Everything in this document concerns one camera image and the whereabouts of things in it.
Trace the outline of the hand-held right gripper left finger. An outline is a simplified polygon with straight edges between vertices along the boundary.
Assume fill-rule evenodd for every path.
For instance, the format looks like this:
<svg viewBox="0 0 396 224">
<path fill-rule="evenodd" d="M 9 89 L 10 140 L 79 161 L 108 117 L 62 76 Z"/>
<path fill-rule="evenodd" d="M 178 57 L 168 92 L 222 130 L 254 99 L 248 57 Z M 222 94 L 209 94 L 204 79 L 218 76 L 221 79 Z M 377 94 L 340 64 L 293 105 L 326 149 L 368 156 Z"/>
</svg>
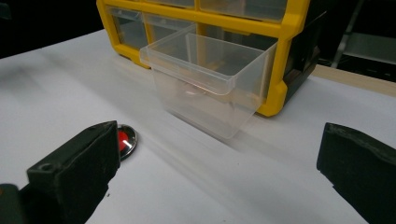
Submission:
<svg viewBox="0 0 396 224">
<path fill-rule="evenodd" d="M 117 128 L 115 120 L 93 125 L 27 170 L 31 224 L 85 224 L 120 167 Z"/>
</svg>

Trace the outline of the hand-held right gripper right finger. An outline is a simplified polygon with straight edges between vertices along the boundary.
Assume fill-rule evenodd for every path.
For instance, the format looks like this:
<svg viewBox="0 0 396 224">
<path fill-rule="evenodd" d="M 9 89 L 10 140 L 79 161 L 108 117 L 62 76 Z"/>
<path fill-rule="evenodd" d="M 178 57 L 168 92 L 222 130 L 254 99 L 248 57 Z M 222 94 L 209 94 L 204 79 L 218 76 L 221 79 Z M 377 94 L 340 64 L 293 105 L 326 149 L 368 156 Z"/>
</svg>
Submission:
<svg viewBox="0 0 396 224">
<path fill-rule="evenodd" d="M 395 148 L 328 122 L 317 169 L 369 224 L 396 224 Z"/>
</svg>

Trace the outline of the red round badge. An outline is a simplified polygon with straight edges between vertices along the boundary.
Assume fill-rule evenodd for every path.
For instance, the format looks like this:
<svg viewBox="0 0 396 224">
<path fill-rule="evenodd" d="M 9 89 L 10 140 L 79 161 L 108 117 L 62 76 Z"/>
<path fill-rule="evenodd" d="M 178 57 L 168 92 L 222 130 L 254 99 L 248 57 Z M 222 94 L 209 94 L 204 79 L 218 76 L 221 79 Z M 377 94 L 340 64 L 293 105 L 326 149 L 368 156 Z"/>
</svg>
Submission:
<svg viewBox="0 0 396 224">
<path fill-rule="evenodd" d="M 124 161 L 134 152 L 138 142 L 138 135 L 131 126 L 120 124 L 118 126 L 118 138 L 120 160 Z"/>
</svg>

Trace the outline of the yellow drawer cabinet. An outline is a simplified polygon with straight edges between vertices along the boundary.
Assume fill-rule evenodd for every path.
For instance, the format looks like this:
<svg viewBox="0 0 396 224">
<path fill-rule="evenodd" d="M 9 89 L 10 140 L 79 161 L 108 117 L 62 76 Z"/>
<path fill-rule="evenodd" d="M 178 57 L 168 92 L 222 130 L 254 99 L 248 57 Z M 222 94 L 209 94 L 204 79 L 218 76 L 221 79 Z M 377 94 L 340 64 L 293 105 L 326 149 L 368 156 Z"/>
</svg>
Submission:
<svg viewBox="0 0 396 224">
<path fill-rule="evenodd" d="M 201 0 L 194 0 L 194 7 L 186 8 L 150 3 L 147 0 L 96 0 L 97 9 L 111 46 L 118 54 L 140 66 L 144 66 L 144 64 L 139 59 L 139 48 L 129 47 L 120 42 L 115 21 L 108 12 L 111 7 L 156 14 L 165 18 L 193 21 L 198 25 L 200 32 L 204 30 L 206 25 L 215 25 L 233 33 L 257 34 L 276 38 L 277 49 L 269 81 L 268 96 L 259 107 L 258 113 L 265 117 L 278 114 L 287 102 L 289 92 L 289 85 L 284 81 L 284 73 L 292 39 L 304 30 L 311 0 L 288 0 L 285 15 L 280 22 L 254 21 L 204 11 L 199 8 L 200 3 Z"/>
</svg>

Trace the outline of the clear plastic drawer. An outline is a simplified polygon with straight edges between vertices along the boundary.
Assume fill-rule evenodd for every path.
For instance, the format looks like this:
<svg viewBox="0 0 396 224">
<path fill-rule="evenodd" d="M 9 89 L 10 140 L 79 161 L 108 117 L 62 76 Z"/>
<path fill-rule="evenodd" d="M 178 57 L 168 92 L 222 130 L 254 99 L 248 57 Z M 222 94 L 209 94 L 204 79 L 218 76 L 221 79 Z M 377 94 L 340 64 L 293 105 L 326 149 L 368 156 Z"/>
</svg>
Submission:
<svg viewBox="0 0 396 224">
<path fill-rule="evenodd" d="M 192 24 L 139 50 L 165 110 L 222 139 L 232 138 L 268 95 L 276 52 L 200 35 Z"/>
</svg>

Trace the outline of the metal stand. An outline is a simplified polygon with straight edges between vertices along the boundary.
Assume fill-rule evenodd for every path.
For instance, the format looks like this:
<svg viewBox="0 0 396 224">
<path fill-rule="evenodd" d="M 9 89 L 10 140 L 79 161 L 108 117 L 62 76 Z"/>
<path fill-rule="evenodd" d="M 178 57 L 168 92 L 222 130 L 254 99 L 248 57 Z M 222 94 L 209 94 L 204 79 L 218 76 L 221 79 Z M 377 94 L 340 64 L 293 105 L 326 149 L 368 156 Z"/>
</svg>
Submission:
<svg viewBox="0 0 396 224">
<path fill-rule="evenodd" d="M 331 67 L 396 83 L 396 0 L 338 0 Z"/>
</svg>

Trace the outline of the closed clear small drawer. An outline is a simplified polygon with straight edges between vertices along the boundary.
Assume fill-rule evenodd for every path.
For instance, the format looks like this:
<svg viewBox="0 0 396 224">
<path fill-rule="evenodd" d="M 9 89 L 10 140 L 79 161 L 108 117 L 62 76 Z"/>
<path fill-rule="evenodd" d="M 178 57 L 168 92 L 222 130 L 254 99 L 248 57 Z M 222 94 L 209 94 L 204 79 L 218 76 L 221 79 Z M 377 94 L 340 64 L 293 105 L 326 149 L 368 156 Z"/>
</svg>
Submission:
<svg viewBox="0 0 396 224">
<path fill-rule="evenodd" d="M 148 44 L 143 14 L 140 11 L 120 7 L 108 7 L 121 44 L 134 49 L 141 49 Z"/>
</svg>

